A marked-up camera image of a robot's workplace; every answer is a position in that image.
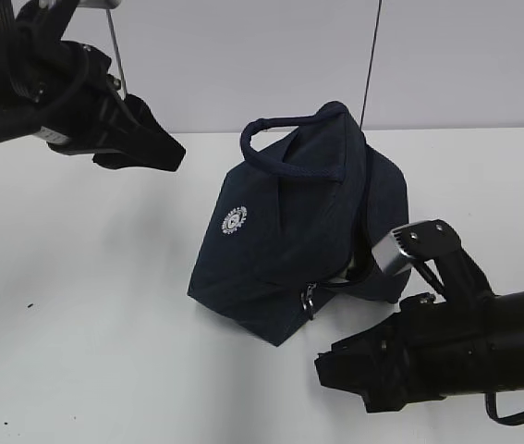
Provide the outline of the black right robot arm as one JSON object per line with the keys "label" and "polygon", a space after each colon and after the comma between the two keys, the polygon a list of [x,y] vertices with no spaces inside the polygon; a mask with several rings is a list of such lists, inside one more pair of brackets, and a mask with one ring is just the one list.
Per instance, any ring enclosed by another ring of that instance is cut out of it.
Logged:
{"label": "black right robot arm", "polygon": [[524,291],[487,295],[474,310],[404,299],[381,323],[332,344],[314,362],[322,386],[362,397],[369,413],[412,403],[524,390]]}

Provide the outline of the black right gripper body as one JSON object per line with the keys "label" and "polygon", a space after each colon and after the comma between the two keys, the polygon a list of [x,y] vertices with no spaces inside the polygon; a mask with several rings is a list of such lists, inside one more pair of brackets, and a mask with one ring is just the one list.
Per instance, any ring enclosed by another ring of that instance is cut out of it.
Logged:
{"label": "black right gripper body", "polygon": [[399,412],[412,403],[443,401],[427,384],[397,318],[341,339],[318,354],[322,386],[361,396],[368,413]]}

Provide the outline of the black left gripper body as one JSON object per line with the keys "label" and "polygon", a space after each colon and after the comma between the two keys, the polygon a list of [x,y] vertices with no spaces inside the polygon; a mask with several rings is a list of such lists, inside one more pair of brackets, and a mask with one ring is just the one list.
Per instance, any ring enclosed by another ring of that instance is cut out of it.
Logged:
{"label": "black left gripper body", "polygon": [[124,116],[111,59],[90,46],[62,42],[34,64],[42,74],[31,99],[0,104],[0,142],[36,136],[60,154],[113,153],[114,125]]}

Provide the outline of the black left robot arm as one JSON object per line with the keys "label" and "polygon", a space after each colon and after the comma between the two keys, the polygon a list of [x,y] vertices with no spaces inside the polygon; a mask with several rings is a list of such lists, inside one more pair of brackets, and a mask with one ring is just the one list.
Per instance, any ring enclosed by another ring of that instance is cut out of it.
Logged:
{"label": "black left robot arm", "polygon": [[106,169],[173,172],[185,148],[128,92],[124,74],[88,43],[65,39],[80,8],[110,15],[117,1],[0,1],[0,143],[33,136],[63,155],[90,155]]}

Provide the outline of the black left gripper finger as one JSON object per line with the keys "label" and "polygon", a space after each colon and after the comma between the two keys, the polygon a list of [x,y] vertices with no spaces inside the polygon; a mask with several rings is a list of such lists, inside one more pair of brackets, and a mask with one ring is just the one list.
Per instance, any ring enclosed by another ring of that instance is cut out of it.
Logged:
{"label": "black left gripper finger", "polygon": [[128,94],[115,128],[113,169],[147,167],[162,171],[178,170],[185,148],[163,129],[150,107],[138,96]]}
{"label": "black left gripper finger", "polygon": [[141,161],[120,152],[98,153],[92,157],[92,162],[109,170],[119,170],[132,167],[146,167]]}

